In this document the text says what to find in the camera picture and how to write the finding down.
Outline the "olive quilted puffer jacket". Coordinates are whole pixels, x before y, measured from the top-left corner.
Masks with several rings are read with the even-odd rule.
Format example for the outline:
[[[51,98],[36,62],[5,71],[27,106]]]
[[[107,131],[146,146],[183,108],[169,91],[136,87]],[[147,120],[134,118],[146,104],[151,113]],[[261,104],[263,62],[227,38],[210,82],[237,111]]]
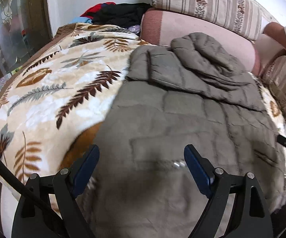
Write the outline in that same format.
[[[184,160],[198,153],[232,178],[214,237],[273,237],[286,159],[256,81],[213,37],[140,46],[104,120],[76,139],[99,147],[84,210],[94,237],[190,237],[208,199]]]

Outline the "striped floral back cushion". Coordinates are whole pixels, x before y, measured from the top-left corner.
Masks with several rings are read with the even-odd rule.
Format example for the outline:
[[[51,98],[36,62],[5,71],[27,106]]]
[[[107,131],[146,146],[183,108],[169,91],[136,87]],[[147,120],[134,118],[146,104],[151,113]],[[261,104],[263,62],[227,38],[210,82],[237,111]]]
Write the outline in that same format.
[[[152,7],[211,22],[255,41],[276,19],[255,0],[150,0]]]

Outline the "glass panel door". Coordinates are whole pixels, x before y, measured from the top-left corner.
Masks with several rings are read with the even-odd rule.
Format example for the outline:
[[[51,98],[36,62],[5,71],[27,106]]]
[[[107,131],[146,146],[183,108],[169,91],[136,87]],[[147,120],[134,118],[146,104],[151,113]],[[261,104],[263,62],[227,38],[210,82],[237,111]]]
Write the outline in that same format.
[[[47,0],[0,0],[0,71],[24,64],[52,38]]]

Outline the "leaf pattern fleece blanket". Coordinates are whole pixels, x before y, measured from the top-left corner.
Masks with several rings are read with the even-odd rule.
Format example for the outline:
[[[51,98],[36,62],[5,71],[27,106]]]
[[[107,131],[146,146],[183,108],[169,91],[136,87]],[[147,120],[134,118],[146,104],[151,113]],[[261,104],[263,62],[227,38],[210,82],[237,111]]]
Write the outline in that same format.
[[[152,46],[118,26],[75,24],[68,30],[0,93],[0,160],[21,183],[33,173],[52,175],[82,156],[87,148],[77,146],[77,137],[107,116],[133,51]]]

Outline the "black and red clothes pile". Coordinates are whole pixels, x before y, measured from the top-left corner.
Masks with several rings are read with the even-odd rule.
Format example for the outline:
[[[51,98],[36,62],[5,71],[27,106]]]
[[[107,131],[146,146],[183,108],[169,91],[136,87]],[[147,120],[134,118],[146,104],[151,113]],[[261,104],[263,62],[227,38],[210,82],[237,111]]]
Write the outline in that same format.
[[[148,3],[99,3],[89,8],[81,16],[71,20],[72,23],[85,23],[91,26],[118,26],[124,29],[139,26],[143,15],[152,6]]]

